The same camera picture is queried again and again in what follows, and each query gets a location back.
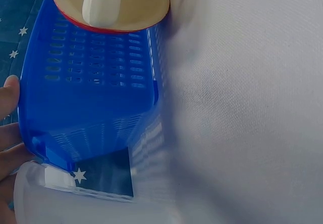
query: star pattern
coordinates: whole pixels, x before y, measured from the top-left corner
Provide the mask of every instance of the star pattern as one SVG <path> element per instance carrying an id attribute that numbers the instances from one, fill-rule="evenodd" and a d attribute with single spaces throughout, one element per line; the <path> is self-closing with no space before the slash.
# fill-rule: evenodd
<path id="1" fill-rule="evenodd" d="M 23 36 L 24 34 L 27 34 L 27 30 L 28 30 L 28 28 L 22 28 L 22 29 L 20 29 L 20 32 L 19 32 L 19 34 L 18 35 L 21 35 L 21 36 Z"/>
<path id="2" fill-rule="evenodd" d="M 18 50 L 17 51 L 12 51 L 12 53 L 11 54 L 9 54 L 9 56 L 10 56 L 10 58 L 12 59 L 12 58 L 16 58 L 16 56 L 18 55 L 19 53 L 18 53 Z"/>
<path id="3" fill-rule="evenodd" d="M 77 170 L 77 172 L 73 172 L 73 174 L 75 175 L 74 179 L 75 181 L 78 181 L 79 184 L 81 183 L 82 180 L 86 180 L 86 178 L 84 177 L 86 171 L 81 171 L 80 168 Z"/>

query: blue plastic container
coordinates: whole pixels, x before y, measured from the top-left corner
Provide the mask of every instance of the blue plastic container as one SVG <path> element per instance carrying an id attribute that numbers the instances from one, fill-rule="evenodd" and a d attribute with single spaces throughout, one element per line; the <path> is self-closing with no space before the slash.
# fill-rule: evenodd
<path id="1" fill-rule="evenodd" d="M 44 0 L 26 53 L 18 109 L 31 152 L 72 171 L 75 162 L 123 149 L 138 138 L 155 95 L 147 30 L 94 34 Z"/>

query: red rim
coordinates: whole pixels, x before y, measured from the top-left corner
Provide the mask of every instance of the red rim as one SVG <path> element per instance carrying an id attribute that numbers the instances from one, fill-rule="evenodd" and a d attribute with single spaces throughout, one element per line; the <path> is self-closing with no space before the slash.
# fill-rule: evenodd
<path id="1" fill-rule="evenodd" d="M 118 30 L 112 30 L 112 29 L 102 29 L 102 28 L 97 28 L 97 27 L 92 27 L 89 25 L 85 25 L 75 19 L 73 19 L 72 17 L 68 16 L 67 14 L 65 14 L 62 10 L 60 10 L 60 8 L 57 6 L 57 8 L 59 9 L 59 11 L 62 13 L 62 15 L 72 24 L 87 30 L 87 31 L 91 31 L 94 33 L 100 33 L 100 34 L 127 34 L 127 33 L 131 33 L 131 32 L 136 32 L 136 31 L 118 31 Z"/>

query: human hand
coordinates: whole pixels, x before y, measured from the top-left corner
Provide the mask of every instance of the human hand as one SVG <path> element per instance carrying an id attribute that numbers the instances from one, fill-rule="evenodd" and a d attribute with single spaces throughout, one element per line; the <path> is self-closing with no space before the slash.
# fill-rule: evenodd
<path id="1" fill-rule="evenodd" d="M 9 115 L 19 100 L 19 80 L 16 76 L 7 78 L 0 88 L 0 119 Z M 22 142 L 17 123 L 0 127 L 0 223 L 15 224 L 15 214 L 8 208 L 13 201 L 16 174 L 11 173 L 33 155 Z"/>

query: blue fabric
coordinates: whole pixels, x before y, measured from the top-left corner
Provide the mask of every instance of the blue fabric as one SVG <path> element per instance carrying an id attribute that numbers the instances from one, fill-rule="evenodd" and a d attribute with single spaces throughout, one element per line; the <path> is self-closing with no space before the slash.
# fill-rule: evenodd
<path id="1" fill-rule="evenodd" d="M 0 0 L 0 85 L 11 74 L 21 75 L 28 41 L 42 1 Z M 1 121 L 0 125 L 17 121 L 15 111 Z M 77 186 L 133 195 L 128 150 L 79 162 L 75 171 L 82 172 L 83 176 L 76 179 Z"/>

